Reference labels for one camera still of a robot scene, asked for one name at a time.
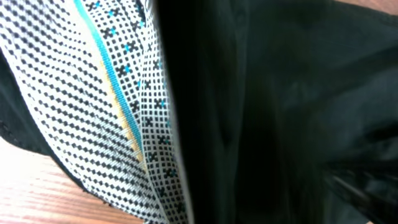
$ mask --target wood grain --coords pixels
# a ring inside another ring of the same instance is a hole
[[[338,1],[355,4],[358,6],[368,7],[392,15],[398,15],[397,0],[338,0]]]
[[[132,223],[73,183],[48,156],[0,138],[0,223]]]

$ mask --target blue stripe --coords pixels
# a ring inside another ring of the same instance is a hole
[[[142,152],[141,135],[139,133],[136,122],[134,121],[134,117],[132,116],[132,112],[131,112],[130,108],[128,107],[126,100],[124,99],[123,93],[122,93],[119,83],[118,83],[118,80],[116,79],[116,75],[115,75],[111,60],[109,59],[108,53],[107,53],[105,45],[101,39],[101,36],[98,33],[98,31],[96,30],[96,28],[95,28],[94,24],[92,23],[92,21],[90,20],[90,18],[88,17],[81,1],[74,0],[74,2],[75,2],[76,8],[77,8],[80,16],[86,22],[88,28],[90,29],[92,36],[94,37],[94,40],[95,40],[95,43],[97,44],[98,49],[101,52],[101,56],[102,56],[102,59],[105,64],[106,71],[108,72],[109,79],[111,80],[113,91],[115,92],[116,98],[119,101],[119,104],[123,111],[123,114],[127,119],[127,123],[129,125],[129,127],[132,129],[132,133],[133,133],[136,141],[138,142],[139,150]]]

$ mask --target black and white fabric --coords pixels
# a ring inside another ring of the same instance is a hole
[[[77,4],[106,49],[95,44]],[[36,125],[84,188],[148,223],[187,223],[150,4],[0,1],[0,36]],[[107,76],[103,52],[122,96]],[[136,127],[126,124],[120,99]]]

